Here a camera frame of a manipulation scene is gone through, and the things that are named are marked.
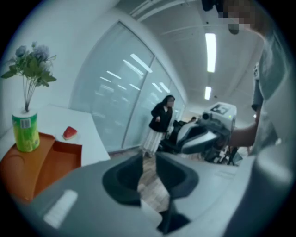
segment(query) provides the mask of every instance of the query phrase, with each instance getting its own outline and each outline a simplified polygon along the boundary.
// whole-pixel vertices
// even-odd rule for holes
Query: white ceiling
[[[238,35],[228,31],[231,19],[218,18],[215,9],[202,10],[200,0],[122,0],[119,8],[146,25],[170,56],[186,88],[188,110],[199,113],[215,102],[237,106],[238,119],[251,123],[253,68],[263,40],[240,26]],[[216,70],[207,72],[205,33],[216,34]],[[210,100],[205,86],[212,87]]]

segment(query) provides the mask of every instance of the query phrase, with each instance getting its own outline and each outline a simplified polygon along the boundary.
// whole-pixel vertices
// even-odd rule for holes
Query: black jacket
[[[155,106],[155,108],[151,111],[151,114],[153,118],[149,127],[154,131],[166,132],[172,118],[172,111],[170,112],[168,110],[166,112],[163,105],[160,103]],[[158,116],[160,117],[160,122],[155,121]]]

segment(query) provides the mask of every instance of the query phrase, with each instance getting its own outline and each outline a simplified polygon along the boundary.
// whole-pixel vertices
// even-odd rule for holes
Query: floor
[[[111,159],[116,159],[126,155],[136,155],[140,150],[134,149],[110,155]],[[197,154],[190,156],[182,154],[181,157],[200,161]],[[156,173],[155,157],[143,159],[143,175],[139,180],[138,192],[141,198],[157,212],[167,210],[169,193],[163,186]]]

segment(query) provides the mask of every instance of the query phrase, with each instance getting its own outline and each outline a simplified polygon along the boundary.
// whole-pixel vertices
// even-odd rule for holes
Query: white skirt
[[[143,145],[143,150],[153,155],[157,151],[162,136],[162,132],[157,132],[149,128],[148,136]]]

